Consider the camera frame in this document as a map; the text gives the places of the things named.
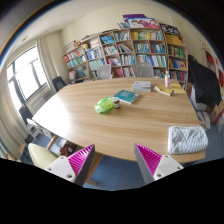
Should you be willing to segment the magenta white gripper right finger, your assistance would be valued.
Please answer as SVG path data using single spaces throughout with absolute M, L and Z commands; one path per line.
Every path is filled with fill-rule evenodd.
M 183 168 L 170 155 L 160 155 L 140 144 L 134 145 L 134 155 L 145 184 L 157 181 Z

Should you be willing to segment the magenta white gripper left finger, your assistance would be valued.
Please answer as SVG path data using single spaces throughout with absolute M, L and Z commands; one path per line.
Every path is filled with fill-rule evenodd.
M 46 171 L 82 186 L 86 180 L 94 154 L 95 145 L 92 144 L 69 157 L 59 156 L 46 168 Z

